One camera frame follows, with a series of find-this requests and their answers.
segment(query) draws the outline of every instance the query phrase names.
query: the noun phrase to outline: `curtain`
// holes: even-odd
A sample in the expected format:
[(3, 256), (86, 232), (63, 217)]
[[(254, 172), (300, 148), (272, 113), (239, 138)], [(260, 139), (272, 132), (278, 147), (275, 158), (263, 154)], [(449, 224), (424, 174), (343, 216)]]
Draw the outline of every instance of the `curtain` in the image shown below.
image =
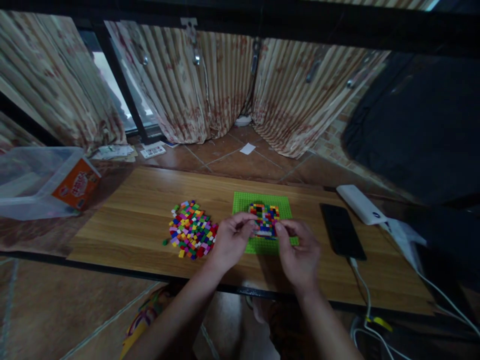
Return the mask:
[(19, 146), (43, 144), (0, 111), (0, 155)]
[(64, 145), (126, 144), (107, 86), (71, 18), (0, 11), (0, 91)]
[(203, 143), (228, 132), (249, 95), (250, 37), (198, 32), (194, 65), (186, 30), (105, 23), (169, 141)]
[[(328, 128), (361, 85), (387, 57), (377, 51), (332, 45), (316, 75), (314, 43), (267, 38), (263, 42), (253, 98), (253, 128), (281, 155), (299, 158)], [(358, 70), (366, 76), (355, 88), (347, 82)]]

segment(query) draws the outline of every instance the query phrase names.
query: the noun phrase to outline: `smartphone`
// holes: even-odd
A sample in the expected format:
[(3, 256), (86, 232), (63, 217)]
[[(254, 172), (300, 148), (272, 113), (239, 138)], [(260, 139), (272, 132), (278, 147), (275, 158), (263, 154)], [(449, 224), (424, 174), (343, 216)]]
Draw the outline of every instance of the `smartphone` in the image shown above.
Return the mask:
[(335, 254), (356, 260), (367, 260), (347, 209), (322, 203), (320, 208)]

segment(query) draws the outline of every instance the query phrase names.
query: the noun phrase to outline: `charging cable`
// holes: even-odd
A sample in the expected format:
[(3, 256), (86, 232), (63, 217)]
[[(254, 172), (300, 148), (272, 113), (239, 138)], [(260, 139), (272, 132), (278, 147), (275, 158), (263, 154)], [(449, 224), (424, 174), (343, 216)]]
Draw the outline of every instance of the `charging cable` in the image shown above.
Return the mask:
[[(370, 331), (372, 334), (374, 334), (375, 336), (377, 336), (381, 342), (383, 343), (383, 345), (385, 346), (385, 349), (386, 349), (386, 352), (388, 353), (388, 355), (390, 356), (390, 359), (391, 360), (395, 360), (394, 356), (392, 355), (392, 352), (390, 351), (390, 346), (387, 344), (387, 342), (385, 341), (385, 339), (383, 338), (382, 335), (380, 335), (377, 331), (375, 331), (374, 329), (368, 327), (368, 320), (370, 320), (370, 311), (372, 310), (372, 299), (370, 297), (370, 290), (369, 290), (369, 287), (367, 286), (367, 284), (365, 283), (364, 279), (362, 278), (362, 276), (360, 275), (360, 272), (359, 272), (359, 265), (357, 264), (357, 260), (355, 260), (353, 257), (350, 258), (350, 265), (351, 267), (353, 268), (353, 270), (355, 271), (358, 279), (361, 281), (361, 283), (363, 284), (363, 287), (365, 288), (366, 290), (366, 298), (367, 298), (367, 307), (366, 307), (366, 316), (365, 316), (365, 321), (363, 322), (363, 327), (365, 329), (367, 329), (368, 331)], [(353, 331), (353, 341), (355, 342), (355, 345), (357, 345), (357, 342), (355, 340), (355, 331)]]
[[(370, 296), (370, 290), (369, 290), (369, 287), (367, 286), (367, 283), (364, 281), (364, 279), (362, 278), (362, 276), (360, 275), (360, 272), (359, 272), (359, 266), (358, 266), (358, 263), (357, 263), (357, 260), (355, 260), (354, 258), (350, 258), (350, 265), (351, 267), (353, 268), (353, 270), (355, 271), (356, 273), (356, 276), (358, 277), (358, 279), (361, 281), (361, 283), (363, 284), (363, 287), (365, 288), (366, 290), (366, 297), (367, 297), (367, 308), (366, 308), (366, 316), (365, 316), (365, 320), (363, 322), (363, 326), (365, 327), (366, 330), (368, 331), (365, 331), (363, 329), (354, 329), (353, 332), (351, 333), (351, 337), (353, 339), (353, 342), (355, 343), (355, 346), (358, 348), (357, 346), (357, 340), (356, 340), (356, 335), (357, 335), (357, 332), (363, 332), (363, 333), (366, 333), (370, 336), (373, 336), (377, 339), (379, 339), (383, 345), (385, 346), (385, 349), (388, 353), (388, 355), (390, 356), (390, 359), (391, 360), (395, 360), (395, 358), (393, 357), (392, 355), (392, 352), (390, 350), (393, 350), (395, 353), (397, 353), (398, 355), (400, 355), (402, 358), (404, 358), (405, 360), (411, 360), (409, 357), (405, 356), (404, 354), (402, 354), (401, 352), (399, 352), (398, 350), (394, 349), (393, 347), (391, 347), (390, 345), (387, 344), (387, 342), (385, 341), (385, 339), (382, 337), (382, 335), (380, 335), (377, 331), (375, 331), (374, 329), (368, 327), (368, 321), (370, 320), (370, 312), (372, 310), (372, 299), (371, 299), (371, 296)], [(464, 315), (463, 312), (460, 311), (460, 309), (455, 306), (455, 304), (449, 299), (449, 297), (447, 295), (445, 295), (445, 293), (440, 290), (435, 284), (433, 284), (430, 280), (428, 280), (425, 276), (423, 276), (421, 273), (419, 273), (418, 271), (416, 272), (418, 274), (418, 276), (420, 276), (425, 282), (427, 282), (430, 286), (432, 286), (435, 290), (437, 290), (447, 301), (448, 303), (457, 311), (458, 314), (460, 314), (460, 316), (463, 318), (460, 318), (454, 314), (452, 314), (450, 311), (448, 310), (445, 310), (444, 308), (440, 307), (437, 305), (437, 307), (444, 311), (445, 313), (449, 314), (449, 315), (452, 315), (454, 318), (457, 318), (458, 320), (468, 324), (474, 331), (475, 333), (478, 335), (478, 337), (480, 338), (480, 331), (479, 329), (470, 321), (470, 319), (468, 317), (466, 317)]]

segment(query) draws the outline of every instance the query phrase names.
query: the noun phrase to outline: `white power bank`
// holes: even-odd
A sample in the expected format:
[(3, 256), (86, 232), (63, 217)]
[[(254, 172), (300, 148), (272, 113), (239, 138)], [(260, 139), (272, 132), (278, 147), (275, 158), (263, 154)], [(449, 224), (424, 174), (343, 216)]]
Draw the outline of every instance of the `white power bank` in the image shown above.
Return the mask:
[(336, 191), (367, 225), (385, 223), (388, 218), (355, 185), (340, 185)]

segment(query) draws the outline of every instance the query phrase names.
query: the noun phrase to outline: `wooden table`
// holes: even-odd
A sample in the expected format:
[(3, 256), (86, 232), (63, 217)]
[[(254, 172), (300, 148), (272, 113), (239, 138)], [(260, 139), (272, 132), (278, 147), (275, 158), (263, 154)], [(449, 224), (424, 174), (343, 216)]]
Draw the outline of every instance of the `wooden table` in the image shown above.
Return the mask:
[[(166, 169), (136, 169), (71, 241), (69, 260), (190, 278), (206, 258), (179, 258), (179, 249), (162, 245), (169, 237), (174, 205), (196, 200), (214, 222), (232, 213), (235, 191), (286, 196), (294, 218), (311, 226), (322, 245), (318, 277), (331, 301), (365, 305), (353, 270), (332, 251), (319, 203), (347, 207), (336, 193)], [(390, 235), (367, 226), (350, 212), (368, 260), (359, 271), (376, 308), (431, 315), (432, 301), (420, 278)], [(244, 254), (222, 280), (225, 285), (291, 293), (277, 256)]]

